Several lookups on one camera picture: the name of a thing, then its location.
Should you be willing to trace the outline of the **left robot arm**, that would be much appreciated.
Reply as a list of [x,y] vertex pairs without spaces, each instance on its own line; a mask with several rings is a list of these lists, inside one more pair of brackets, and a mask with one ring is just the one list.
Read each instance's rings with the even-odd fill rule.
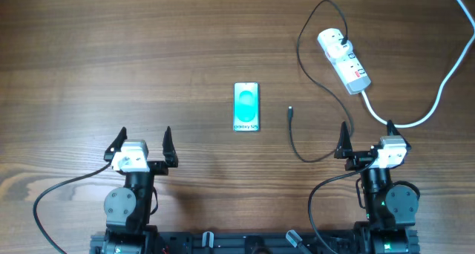
[[161,253],[163,240],[150,216],[158,208],[152,207],[157,197],[154,177],[167,175],[170,168],[178,167],[171,129],[163,137],[163,160],[148,159],[144,140],[130,140],[122,128],[113,143],[105,150],[104,160],[112,169],[125,176],[125,184],[110,191],[104,201],[106,231],[91,239],[91,253]]

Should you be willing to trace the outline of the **Galaxy S25 smartphone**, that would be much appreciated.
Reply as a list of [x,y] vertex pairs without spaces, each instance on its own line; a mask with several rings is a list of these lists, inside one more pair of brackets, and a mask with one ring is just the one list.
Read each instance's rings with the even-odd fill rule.
[[253,132],[260,130],[260,94],[257,82],[234,84],[233,130]]

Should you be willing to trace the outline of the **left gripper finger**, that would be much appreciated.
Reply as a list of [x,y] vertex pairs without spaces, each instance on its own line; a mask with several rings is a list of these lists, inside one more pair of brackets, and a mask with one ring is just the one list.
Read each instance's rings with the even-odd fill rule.
[[177,153],[173,144],[170,126],[167,127],[163,137],[163,156],[168,166],[177,166]]
[[114,158],[114,155],[120,151],[126,139],[127,139],[127,129],[126,127],[122,127],[119,134],[114,139],[114,141],[105,150],[104,157],[103,157],[104,161],[112,161]]

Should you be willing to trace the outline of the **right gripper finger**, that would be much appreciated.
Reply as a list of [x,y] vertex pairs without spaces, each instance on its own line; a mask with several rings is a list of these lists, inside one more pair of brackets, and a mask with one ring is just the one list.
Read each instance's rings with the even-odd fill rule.
[[350,142],[350,133],[347,128],[347,124],[343,122],[341,124],[341,130],[337,146],[335,147],[334,158],[335,159],[347,159],[353,155],[353,147]]
[[405,144],[406,144],[406,149],[407,150],[411,150],[411,145],[409,144],[409,142],[400,134],[400,132],[398,131],[398,129],[396,128],[396,126],[394,125],[393,121],[392,120],[388,120],[387,121],[387,124],[386,124],[386,127],[387,127],[387,135],[388,136],[400,136]]

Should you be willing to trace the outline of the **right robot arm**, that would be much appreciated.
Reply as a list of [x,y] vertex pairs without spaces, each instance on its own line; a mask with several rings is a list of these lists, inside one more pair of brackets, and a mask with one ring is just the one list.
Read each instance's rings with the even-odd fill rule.
[[420,191],[407,181],[392,181],[390,170],[401,166],[411,150],[392,122],[387,135],[368,151],[353,150],[346,123],[341,124],[334,158],[345,159],[345,169],[360,175],[358,202],[367,220],[355,223],[357,253],[416,254],[421,252],[416,223]]

